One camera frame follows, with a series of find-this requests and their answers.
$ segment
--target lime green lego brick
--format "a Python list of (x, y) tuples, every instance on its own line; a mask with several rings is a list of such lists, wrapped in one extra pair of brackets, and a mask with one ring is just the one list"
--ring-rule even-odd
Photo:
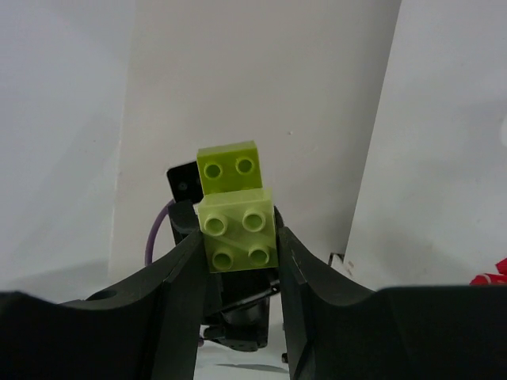
[(208, 194), (197, 214), (210, 272), (278, 266), (270, 189)]
[(199, 149), (197, 165), (205, 195), (262, 188), (259, 154), (254, 141)]

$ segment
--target red object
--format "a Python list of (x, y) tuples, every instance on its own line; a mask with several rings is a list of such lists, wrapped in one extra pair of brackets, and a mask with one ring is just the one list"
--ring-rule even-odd
[(497, 270), (501, 275), (507, 275), (507, 259), (504, 259), (497, 264)]
[(500, 273), (499, 275), (494, 275), (492, 273), (482, 273), (470, 281), (470, 285), (490, 285), (502, 283), (507, 284), (507, 258), (500, 261), (496, 267)]

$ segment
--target white backdrop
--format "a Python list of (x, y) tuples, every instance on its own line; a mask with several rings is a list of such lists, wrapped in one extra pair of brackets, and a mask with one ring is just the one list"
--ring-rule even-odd
[(469, 283), (507, 257), (506, 18), (502, 0), (403, 1), (345, 257), (354, 279)]
[[(120, 148), (111, 278), (143, 266), (200, 147), (257, 142), (264, 184), (318, 257), (345, 247), (399, 1), (139, 0)], [(155, 257), (172, 248), (162, 225)]]
[(0, 2), (0, 288), (107, 281), (134, 0)]

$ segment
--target lego brick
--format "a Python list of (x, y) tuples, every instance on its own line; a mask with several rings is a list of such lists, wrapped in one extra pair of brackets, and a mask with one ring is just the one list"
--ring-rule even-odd
[(210, 272), (278, 266), (270, 189), (205, 195), (197, 214)]
[(254, 141), (199, 149), (197, 165), (205, 195), (262, 188), (259, 155)]
[(169, 169), (167, 179), (175, 202), (190, 200), (192, 203), (199, 203), (203, 199), (196, 161)]

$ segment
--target cable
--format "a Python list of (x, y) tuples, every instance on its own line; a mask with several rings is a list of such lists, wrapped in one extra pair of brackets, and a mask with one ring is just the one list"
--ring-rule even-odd
[(174, 199), (172, 199), (167, 205), (164, 206), (163, 209), (157, 215), (157, 218), (153, 222), (153, 226), (151, 226), (150, 233), (148, 234), (148, 240), (146, 242), (146, 249), (144, 250), (144, 266), (148, 266), (153, 262), (153, 249), (155, 246), (155, 239), (157, 238), (158, 230), (160, 230), (160, 226), (162, 222), (169, 216), (169, 206), (174, 203)]

